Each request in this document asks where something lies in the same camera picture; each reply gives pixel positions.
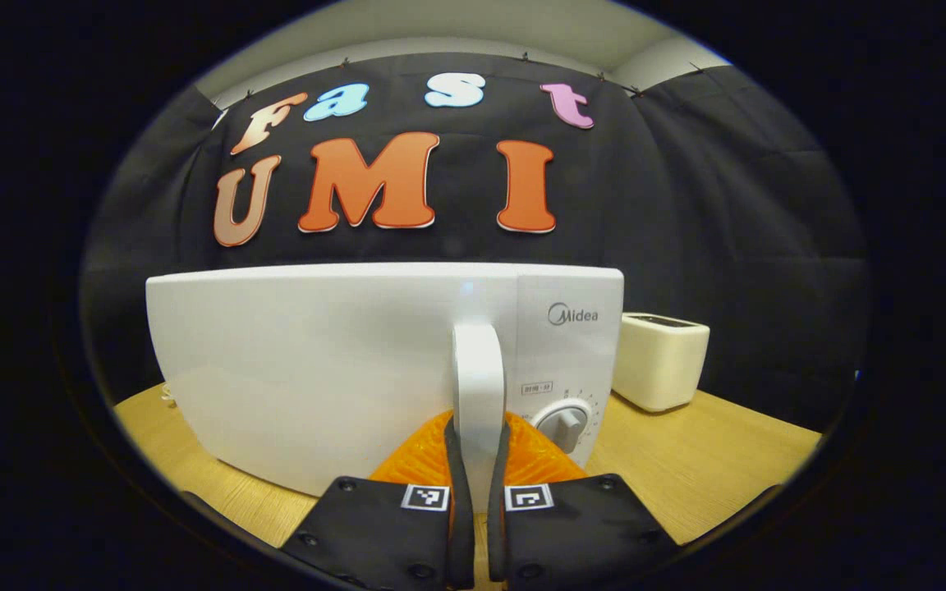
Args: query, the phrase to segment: ceiling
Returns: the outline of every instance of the ceiling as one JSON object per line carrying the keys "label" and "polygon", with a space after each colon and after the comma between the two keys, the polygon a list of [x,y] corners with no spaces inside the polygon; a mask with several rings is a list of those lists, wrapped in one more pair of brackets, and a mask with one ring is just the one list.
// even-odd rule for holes
{"label": "ceiling", "polygon": [[342,0],[275,30],[208,72],[208,96],[302,57],[408,37],[537,48],[611,71],[676,31],[609,0]]}

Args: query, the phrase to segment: midea logo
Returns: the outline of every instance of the midea logo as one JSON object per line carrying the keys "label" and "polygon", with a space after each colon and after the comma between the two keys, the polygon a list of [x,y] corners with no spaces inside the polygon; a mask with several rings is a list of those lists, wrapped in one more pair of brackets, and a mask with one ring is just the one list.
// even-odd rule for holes
{"label": "midea logo", "polygon": [[568,309],[566,303],[557,302],[549,306],[547,318],[549,319],[549,324],[560,326],[567,322],[596,322],[597,313],[588,313],[586,310],[571,310]]}

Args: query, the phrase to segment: letter m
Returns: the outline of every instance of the letter m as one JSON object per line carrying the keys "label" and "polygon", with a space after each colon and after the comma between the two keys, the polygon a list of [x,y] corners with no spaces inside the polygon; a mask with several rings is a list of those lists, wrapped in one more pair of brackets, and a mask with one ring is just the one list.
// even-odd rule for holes
{"label": "letter m", "polygon": [[316,173],[309,209],[297,227],[303,232],[331,231],[338,214],[331,206],[334,195],[350,226],[367,217],[371,203],[384,187],[382,203],[371,216],[380,228],[424,228],[435,213],[425,204],[425,171],[429,153],[440,138],[423,131],[397,135],[368,166],[356,142],[339,138],[312,147]]}

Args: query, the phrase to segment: table surface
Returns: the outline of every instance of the table surface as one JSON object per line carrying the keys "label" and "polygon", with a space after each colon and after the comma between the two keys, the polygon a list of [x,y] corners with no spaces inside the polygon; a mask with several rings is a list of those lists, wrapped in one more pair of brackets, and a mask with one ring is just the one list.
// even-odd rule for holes
{"label": "table surface", "polygon": [[[181,409],[155,386],[116,405],[136,448],[170,485],[198,494],[214,509],[273,546],[293,534],[316,497],[266,482],[214,459]],[[814,451],[820,434],[697,392],[686,406],[649,413],[614,393],[586,464],[588,474],[614,472],[677,543],[706,534],[783,483]],[[476,516],[478,589],[488,580],[484,514]]]}

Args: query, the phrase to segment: orange letter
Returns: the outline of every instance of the orange letter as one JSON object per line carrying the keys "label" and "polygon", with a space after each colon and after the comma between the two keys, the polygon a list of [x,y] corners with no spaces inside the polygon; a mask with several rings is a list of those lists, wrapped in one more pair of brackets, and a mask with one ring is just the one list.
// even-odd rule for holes
{"label": "orange letter", "polygon": [[506,208],[498,224],[508,231],[545,233],[557,220],[545,208],[545,164],[553,160],[548,147],[531,142],[504,141],[496,146],[506,156],[509,183]]}
{"label": "orange letter", "polygon": [[218,179],[218,205],[214,207],[214,238],[221,246],[239,246],[244,244],[258,231],[265,216],[265,201],[269,194],[269,180],[282,158],[270,156],[262,158],[251,166],[250,173],[255,177],[255,186],[250,191],[250,206],[247,217],[239,224],[233,221],[232,207],[236,205],[236,187],[243,178],[243,168],[226,173]]}
{"label": "orange letter", "polygon": [[309,210],[297,221],[303,232],[331,231],[338,214],[331,209],[332,195],[338,195],[349,225],[364,221],[371,202],[386,187],[382,205],[371,221],[379,228],[424,228],[433,223],[435,213],[425,205],[425,168],[429,153],[440,138],[423,131],[397,135],[368,166],[356,142],[338,138],[312,146],[316,175],[312,179]]}
{"label": "orange letter", "polygon": [[265,138],[269,137],[269,132],[265,130],[265,127],[268,125],[275,127],[281,124],[282,120],[287,119],[287,113],[290,112],[292,105],[301,104],[301,102],[305,101],[308,97],[308,94],[305,93],[294,94],[293,97],[285,98],[278,103],[255,111],[255,113],[250,116],[250,126],[247,127],[247,132],[243,135],[243,139],[240,140],[240,143],[236,144],[236,147],[230,151],[230,154],[236,156],[236,154],[248,149],[248,147],[264,142]]}

